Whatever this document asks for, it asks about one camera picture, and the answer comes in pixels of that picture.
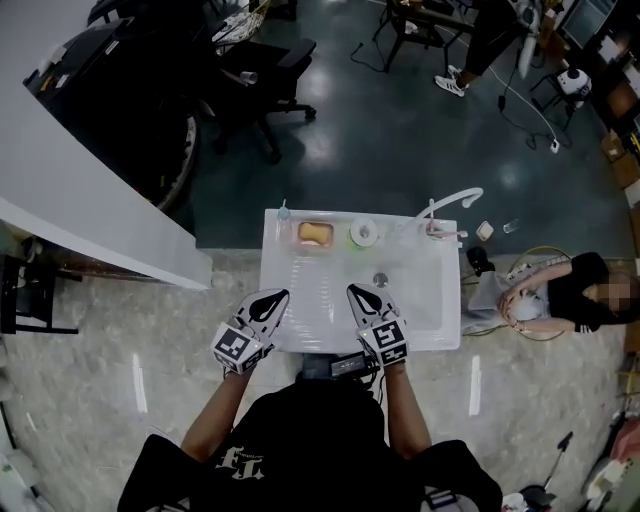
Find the white faucet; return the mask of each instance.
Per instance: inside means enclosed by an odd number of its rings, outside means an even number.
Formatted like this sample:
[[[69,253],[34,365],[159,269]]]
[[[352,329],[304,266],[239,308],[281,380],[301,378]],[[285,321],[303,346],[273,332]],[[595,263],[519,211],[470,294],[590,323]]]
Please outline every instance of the white faucet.
[[[428,215],[430,215],[431,218],[433,218],[433,212],[435,212],[439,208],[442,208],[443,206],[451,204],[455,201],[459,201],[460,199],[462,199],[462,206],[464,208],[469,208],[476,199],[482,196],[483,193],[484,191],[481,188],[476,187],[476,188],[469,188],[467,190],[462,190],[461,192],[452,194],[449,197],[445,197],[444,199],[441,199],[436,203],[434,203],[433,199],[431,199],[429,201],[429,206],[427,206],[424,210],[422,210],[418,215],[416,215],[413,219],[411,219],[406,224],[401,224],[397,226],[396,229],[394,230],[394,233],[397,233],[397,234],[404,233],[408,229],[411,229],[413,226],[416,226],[422,219],[424,219]]]

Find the hand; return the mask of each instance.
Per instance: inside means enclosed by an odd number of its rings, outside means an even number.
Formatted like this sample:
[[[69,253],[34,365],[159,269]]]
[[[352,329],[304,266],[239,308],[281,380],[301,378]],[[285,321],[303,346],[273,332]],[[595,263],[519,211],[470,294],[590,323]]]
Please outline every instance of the hand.
[[[524,290],[516,285],[509,288],[500,296],[498,311],[500,311],[500,314],[505,320],[509,316],[509,309],[522,298],[523,292]]]
[[[518,325],[518,321],[511,316],[511,312],[507,311],[506,315],[503,315],[505,322],[509,325],[509,327],[516,327]]]

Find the black t-shirt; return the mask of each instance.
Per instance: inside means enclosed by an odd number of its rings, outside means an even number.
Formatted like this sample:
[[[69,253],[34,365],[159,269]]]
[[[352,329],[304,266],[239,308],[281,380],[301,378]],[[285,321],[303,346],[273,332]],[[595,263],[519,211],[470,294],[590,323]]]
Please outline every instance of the black t-shirt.
[[[463,442],[404,461],[384,442],[371,393],[355,382],[302,381],[258,399],[204,464],[149,437],[118,510],[418,511],[454,500],[464,511],[502,504]]]
[[[609,276],[604,260],[595,252],[571,260],[571,273],[549,281],[549,313],[576,324],[576,332],[594,332],[601,325],[615,324],[616,317],[604,305],[585,297],[582,292]]]

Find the sink basin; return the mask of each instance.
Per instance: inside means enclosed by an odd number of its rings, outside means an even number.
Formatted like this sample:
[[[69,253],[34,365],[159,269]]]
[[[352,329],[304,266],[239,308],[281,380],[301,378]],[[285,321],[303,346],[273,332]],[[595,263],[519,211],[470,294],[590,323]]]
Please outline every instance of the sink basin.
[[[384,284],[407,320],[411,350],[451,350],[460,345],[460,291],[457,240],[434,241],[426,222],[401,239],[380,238],[361,249],[349,240],[351,223],[367,217],[384,237],[408,217],[293,210],[292,230],[278,231],[277,210],[266,210],[260,288],[286,288],[289,307],[274,335],[276,346],[290,352],[350,353],[361,350],[349,307],[349,284]],[[329,248],[296,242],[300,222],[329,222]],[[455,221],[436,221],[456,231]]]

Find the printed logo on shirt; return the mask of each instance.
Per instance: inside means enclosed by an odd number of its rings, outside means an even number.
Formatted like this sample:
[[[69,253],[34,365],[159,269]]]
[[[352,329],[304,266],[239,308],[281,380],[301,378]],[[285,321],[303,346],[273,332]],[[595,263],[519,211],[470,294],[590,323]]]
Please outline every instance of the printed logo on shirt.
[[[244,453],[244,447],[229,448],[220,464],[216,465],[216,469],[228,468],[234,469],[235,473],[231,475],[231,478],[236,480],[246,480],[248,478],[255,478],[260,480],[264,478],[262,471],[260,471],[260,463],[262,462],[262,455],[251,455]]]

